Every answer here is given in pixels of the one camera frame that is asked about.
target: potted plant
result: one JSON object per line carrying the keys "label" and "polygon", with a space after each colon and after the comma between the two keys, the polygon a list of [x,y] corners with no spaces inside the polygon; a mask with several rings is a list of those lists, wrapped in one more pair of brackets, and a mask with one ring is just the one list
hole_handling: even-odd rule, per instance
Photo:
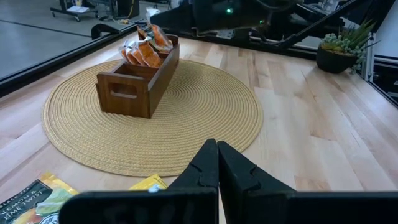
{"label": "potted plant", "polygon": [[366,48],[378,43],[366,45],[374,25],[375,23],[367,21],[357,29],[343,29],[338,36],[327,34],[318,47],[318,67],[330,73],[340,73],[350,67],[353,71],[359,70],[365,59]]}

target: yellow packet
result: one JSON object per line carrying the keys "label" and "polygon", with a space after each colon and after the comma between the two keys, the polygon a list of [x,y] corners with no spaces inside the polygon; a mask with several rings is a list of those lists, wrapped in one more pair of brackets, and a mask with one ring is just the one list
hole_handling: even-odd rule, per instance
{"label": "yellow packet", "polygon": [[164,190],[166,188],[166,183],[159,177],[159,175],[155,174],[133,185],[129,190]]}
{"label": "yellow packet", "polygon": [[0,224],[58,223],[61,206],[77,193],[51,173],[45,173],[0,204]]}

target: succulent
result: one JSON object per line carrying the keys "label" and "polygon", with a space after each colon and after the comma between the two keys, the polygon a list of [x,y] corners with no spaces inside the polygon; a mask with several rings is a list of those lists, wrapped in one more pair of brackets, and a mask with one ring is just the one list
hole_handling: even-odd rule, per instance
{"label": "succulent", "polygon": [[339,35],[327,34],[320,47],[324,50],[328,50],[335,54],[352,55],[357,58],[356,63],[353,66],[353,71],[360,70],[361,64],[365,59],[366,48],[377,44],[366,45],[370,31],[374,27],[375,23],[372,21],[363,22],[357,29],[354,26],[344,28]]}

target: black pot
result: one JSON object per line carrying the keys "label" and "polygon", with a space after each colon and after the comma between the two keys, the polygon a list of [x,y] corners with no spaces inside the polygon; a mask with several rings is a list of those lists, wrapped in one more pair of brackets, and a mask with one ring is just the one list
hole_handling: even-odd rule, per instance
{"label": "black pot", "polygon": [[317,65],[320,69],[330,73],[340,73],[352,67],[356,62],[355,56],[334,54],[318,47]]}

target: gray floor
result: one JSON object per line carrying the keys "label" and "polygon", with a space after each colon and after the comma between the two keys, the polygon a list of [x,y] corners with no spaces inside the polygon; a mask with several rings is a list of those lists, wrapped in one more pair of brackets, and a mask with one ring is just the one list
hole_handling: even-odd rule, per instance
{"label": "gray floor", "polygon": [[[140,2],[140,15],[132,20],[145,18],[146,7],[152,6]],[[91,28],[96,24],[126,27],[114,21],[100,21],[93,14],[80,16],[80,22],[59,13],[54,18],[50,7],[60,5],[54,0],[0,0],[0,79],[89,43]],[[98,9],[100,16],[106,15],[104,6],[99,5]]]}

